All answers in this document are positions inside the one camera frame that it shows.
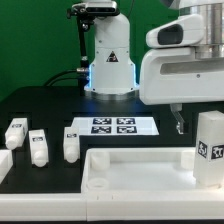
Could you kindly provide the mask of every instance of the warning label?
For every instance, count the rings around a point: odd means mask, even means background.
[[[117,56],[114,51],[111,52],[109,58],[107,59],[107,62],[118,62]]]

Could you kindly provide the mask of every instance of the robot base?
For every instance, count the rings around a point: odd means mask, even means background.
[[[139,90],[136,89],[124,94],[104,94],[85,90],[85,96],[88,98],[105,100],[105,101],[122,101],[131,98],[137,98],[139,96]]]

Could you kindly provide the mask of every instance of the white container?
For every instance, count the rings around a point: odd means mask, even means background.
[[[6,147],[14,150],[23,145],[28,131],[27,118],[13,119],[5,133]]]
[[[49,162],[44,130],[29,131],[32,164],[43,167]]]
[[[198,188],[190,169],[193,150],[88,150],[81,188],[87,197],[87,220],[224,219],[224,188]],[[92,155],[105,152],[110,155],[109,169],[95,170]],[[181,164],[186,155],[190,155],[187,169]]]
[[[194,177],[202,187],[221,187],[224,178],[224,114],[199,114]]]
[[[69,163],[75,163],[80,158],[79,134],[77,128],[65,128],[63,148],[64,159]]]
[[[6,177],[9,170],[12,168],[12,151],[0,150],[0,184]]]

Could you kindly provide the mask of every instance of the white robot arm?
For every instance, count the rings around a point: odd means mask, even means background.
[[[142,61],[140,99],[172,112],[182,103],[224,101],[224,0],[162,2],[179,5],[180,16],[147,34],[153,49]]]
[[[130,24],[117,9],[117,3],[83,0],[72,6],[72,13],[82,20],[81,29],[89,29],[86,17],[95,27],[95,59],[89,66],[85,95],[101,100],[134,97],[138,85],[135,65],[130,59]]]

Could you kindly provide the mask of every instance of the cable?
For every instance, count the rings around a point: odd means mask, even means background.
[[[77,80],[77,79],[78,78],[61,78],[61,79],[56,79],[56,80],[52,81],[49,86],[53,86],[56,82],[61,82],[61,81],[65,81],[65,80]]]
[[[64,72],[60,72],[58,73],[57,75],[54,75],[53,77],[51,77],[47,82],[44,83],[44,86],[48,86],[52,81],[54,81],[55,79],[61,77],[61,76],[64,76],[64,75],[67,75],[67,74],[70,74],[70,73],[76,73],[77,71],[76,70],[67,70],[67,71],[64,71]]]
[[[52,81],[49,86],[53,86],[56,82],[61,82],[61,81],[65,81],[65,80],[87,80],[86,76],[79,76],[76,78],[72,78],[72,77],[68,77],[68,78],[61,78],[61,79],[56,79],[54,81]]]
[[[131,16],[131,13],[132,13],[133,8],[134,8],[134,4],[135,4],[135,0],[132,0],[132,2],[131,2],[131,6],[130,6],[130,10],[129,10],[129,13],[128,13],[128,15],[127,15],[127,18],[128,18],[128,19],[129,19],[130,16]]]

